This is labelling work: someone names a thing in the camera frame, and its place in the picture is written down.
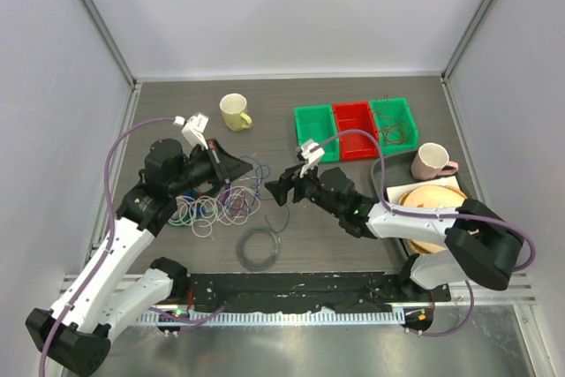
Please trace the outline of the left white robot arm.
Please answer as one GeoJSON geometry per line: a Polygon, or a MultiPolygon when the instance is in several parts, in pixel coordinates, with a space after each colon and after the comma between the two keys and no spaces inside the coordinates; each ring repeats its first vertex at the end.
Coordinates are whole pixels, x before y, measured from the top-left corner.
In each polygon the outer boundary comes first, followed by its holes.
{"type": "Polygon", "coordinates": [[[114,293],[131,264],[177,212],[177,197],[203,184],[217,193],[252,170],[216,139],[185,154],[175,139],[149,150],[139,182],[124,196],[109,233],[73,282],[48,310],[35,308],[26,328],[42,355],[78,376],[90,376],[119,334],[150,306],[179,305],[188,293],[188,270],[174,260],[154,260],[122,294],[114,293]]]}

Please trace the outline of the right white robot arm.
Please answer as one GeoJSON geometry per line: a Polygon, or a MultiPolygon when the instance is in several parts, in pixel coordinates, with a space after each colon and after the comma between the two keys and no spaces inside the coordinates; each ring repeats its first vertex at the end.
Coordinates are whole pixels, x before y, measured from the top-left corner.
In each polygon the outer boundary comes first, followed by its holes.
{"type": "Polygon", "coordinates": [[[489,290],[506,290],[524,244],[519,230],[477,200],[460,207],[395,206],[357,191],[339,168],[305,171],[297,165],[265,184],[279,206],[309,200],[355,238],[401,238],[442,246],[414,254],[404,264],[398,289],[417,302],[444,283],[473,281],[489,290]]]}

